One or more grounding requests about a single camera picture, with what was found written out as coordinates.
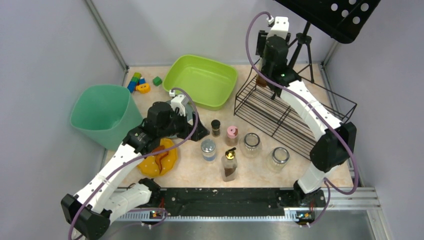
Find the silver lid blue label jar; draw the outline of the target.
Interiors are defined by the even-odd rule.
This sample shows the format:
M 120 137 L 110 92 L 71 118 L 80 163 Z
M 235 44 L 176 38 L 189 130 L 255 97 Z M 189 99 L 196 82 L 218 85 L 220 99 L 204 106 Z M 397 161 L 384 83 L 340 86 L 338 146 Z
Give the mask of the silver lid blue label jar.
M 202 157 L 207 163 L 212 163 L 217 156 L 216 143 L 212 139 L 205 139 L 200 144 Z

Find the gold top oil bottle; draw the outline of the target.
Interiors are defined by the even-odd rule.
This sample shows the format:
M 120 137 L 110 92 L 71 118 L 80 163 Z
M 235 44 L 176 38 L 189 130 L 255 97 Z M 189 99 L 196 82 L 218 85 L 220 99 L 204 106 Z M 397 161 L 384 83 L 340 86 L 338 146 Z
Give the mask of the gold top oil bottle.
M 267 87 L 267 81 L 264 80 L 260 75 L 256 75 L 255 84 L 259 87 L 266 88 Z
M 236 147 L 230 148 L 225 151 L 224 156 L 221 158 L 222 164 L 222 179 L 224 182 L 235 180 L 237 175 L 238 162 L 236 158 Z

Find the glass jar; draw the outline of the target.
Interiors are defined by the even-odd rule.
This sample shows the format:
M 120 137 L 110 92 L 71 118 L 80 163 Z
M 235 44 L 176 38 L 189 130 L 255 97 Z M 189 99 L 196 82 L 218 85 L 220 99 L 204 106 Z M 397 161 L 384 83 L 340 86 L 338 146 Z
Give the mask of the glass jar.
M 262 151 L 262 142 L 258 134 L 254 132 L 247 133 L 239 141 L 242 154 L 246 158 L 256 158 Z
M 272 172 L 278 173 L 286 166 L 289 159 L 290 153 L 286 148 L 276 147 L 269 153 L 266 164 Z

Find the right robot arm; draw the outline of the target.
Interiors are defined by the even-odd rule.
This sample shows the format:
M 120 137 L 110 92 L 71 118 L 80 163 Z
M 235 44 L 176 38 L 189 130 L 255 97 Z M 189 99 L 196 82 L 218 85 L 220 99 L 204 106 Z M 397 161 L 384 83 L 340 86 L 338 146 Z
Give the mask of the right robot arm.
M 342 122 L 334 116 L 287 65 L 289 46 L 285 38 L 264 32 L 257 47 L 262 60 L 259 76 L 295 110 L 316 141 L 309 152 L 309 167 L 293 186 L 303 199 L 319 190 L 333 169 L 353 156 L 357 128 L 352 122 Z

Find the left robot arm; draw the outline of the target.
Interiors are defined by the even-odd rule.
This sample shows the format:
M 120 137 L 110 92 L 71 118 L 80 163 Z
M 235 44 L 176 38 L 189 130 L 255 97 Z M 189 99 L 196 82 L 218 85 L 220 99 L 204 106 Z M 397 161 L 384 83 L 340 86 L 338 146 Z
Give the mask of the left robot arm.
M 124 178 L 146 158 L 157 155 L 162 139 L 176 136 L 181 142 L 164 151 L 172 151 L 187 141 L 198 142 L 209 135 L 191 100 L 157 101 L 148 109 L 141 124 L 123 138 L 111 160 L 89 183 L 61 200 L 65 220 L 70 224 L 69 240 L 84 237 L 98 240 L 119 217 L 150 202 L 153 181 L 143 179 L 134 187 L 115 193 Z

